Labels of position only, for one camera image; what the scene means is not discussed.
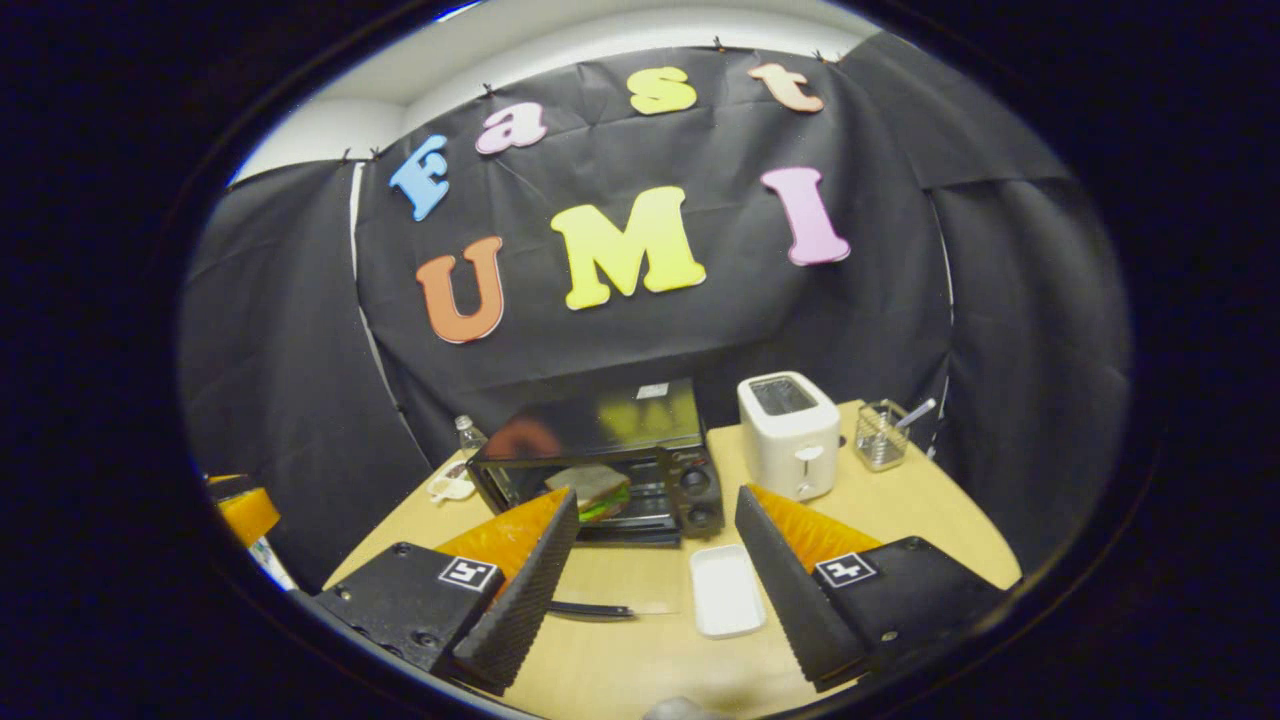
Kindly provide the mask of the white divided plate with beans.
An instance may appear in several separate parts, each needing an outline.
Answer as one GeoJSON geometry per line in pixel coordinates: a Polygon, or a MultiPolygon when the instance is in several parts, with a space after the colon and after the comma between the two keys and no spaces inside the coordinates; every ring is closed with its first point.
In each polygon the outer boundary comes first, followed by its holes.
{"type": "Polygon", "coordinates": [[[466,462],[452,462],[443,468],[429,480],[428,493],[431,503],[435,505],[471,497],[475,493],[475,484],[470,478],[466,462]]]}

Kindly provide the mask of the white rectangular tray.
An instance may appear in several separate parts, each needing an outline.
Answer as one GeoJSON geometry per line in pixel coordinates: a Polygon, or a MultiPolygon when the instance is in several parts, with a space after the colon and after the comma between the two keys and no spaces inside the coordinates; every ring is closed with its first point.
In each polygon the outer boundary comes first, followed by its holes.
{"type": "Polygon", "coordinates": [[[694,621],[701,635],[721,641],[763,629],[765,607],[744,544],[696,551],[689,566],[694,621]]]}

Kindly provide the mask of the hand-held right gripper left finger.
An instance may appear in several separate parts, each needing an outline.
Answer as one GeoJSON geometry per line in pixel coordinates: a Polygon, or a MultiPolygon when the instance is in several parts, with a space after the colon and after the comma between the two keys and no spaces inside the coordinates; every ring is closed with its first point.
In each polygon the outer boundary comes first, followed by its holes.
{"type": "Polygon", "coordinates": [[[399,541],[315,601],[358,638],[424,673],[504,694],[577,533],[579,501],[562,487],[434,550],[399,541]]]}

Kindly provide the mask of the black electric oven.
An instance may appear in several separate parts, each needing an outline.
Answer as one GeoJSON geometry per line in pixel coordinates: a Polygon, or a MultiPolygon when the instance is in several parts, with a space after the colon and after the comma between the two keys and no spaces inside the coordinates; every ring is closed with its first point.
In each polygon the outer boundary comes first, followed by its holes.
{"type": "Polygon", "coordinates": [[[681,611],[687,555],[717,542],[727,523],[692,382],[531,404],[492,432],[467,469],[500,514],[549,493],[547,478],[584,464],[623,473],[632,498],[612,518],[579,523],[556,600],[681,611]]]}

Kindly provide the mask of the white toaster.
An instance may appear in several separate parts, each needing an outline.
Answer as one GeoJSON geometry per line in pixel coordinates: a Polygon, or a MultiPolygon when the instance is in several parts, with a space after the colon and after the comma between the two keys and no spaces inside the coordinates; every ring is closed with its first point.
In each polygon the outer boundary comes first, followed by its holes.
{"type": "Polygon", "coordinates": [[[823,391],[776,372],[741,380],[737,398],[754,484],[801,502],[835,488],[841,415],[823,391]]]}

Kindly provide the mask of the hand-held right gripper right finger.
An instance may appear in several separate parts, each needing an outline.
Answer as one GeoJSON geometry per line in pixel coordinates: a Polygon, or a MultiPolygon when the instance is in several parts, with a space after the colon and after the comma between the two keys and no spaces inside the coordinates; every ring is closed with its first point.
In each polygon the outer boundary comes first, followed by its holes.
{"type": "Polygon", "coordinates": [[[817,691],[920,662],[1005,594],[923,537],[881,543],[755,484],[740,488],[735,525],[817,691]]]}

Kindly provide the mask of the sandwich with lettuce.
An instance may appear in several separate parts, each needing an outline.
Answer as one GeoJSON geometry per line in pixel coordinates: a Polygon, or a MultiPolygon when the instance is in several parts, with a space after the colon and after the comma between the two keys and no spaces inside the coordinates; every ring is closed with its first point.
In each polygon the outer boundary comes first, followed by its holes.
{"type": "Polygon", "coordinates": [[[575,465],[544,480],[549,491],[568,487],[577,497],[579,521],[598,523],[621,512],[631,501],[631,480],[604,464],[575,465]]]}

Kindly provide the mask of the row of small black clips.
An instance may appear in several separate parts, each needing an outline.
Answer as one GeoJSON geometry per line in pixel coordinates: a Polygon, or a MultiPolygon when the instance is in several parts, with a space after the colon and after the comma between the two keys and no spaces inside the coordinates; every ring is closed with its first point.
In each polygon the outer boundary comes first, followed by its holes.
{"type": "Polygon", "coordinates": [[[530,152],[539,167],[585,161],[594,174],[635,167],[681,176],[708,161],[744,164],[750,152],[797,155],[815,136],[828,143],[842,110],[845,76],[836,64],[756,49],[654,47],[558,61],[515,59],[472,74],[453,72],[419,96],[392,102],[342,92],[330,111],[367,108],[351,120],[361,147],[393,161],[429,135],[445,156],[479,164],[490,142],[538,111],[544,136],[530,152]]]}

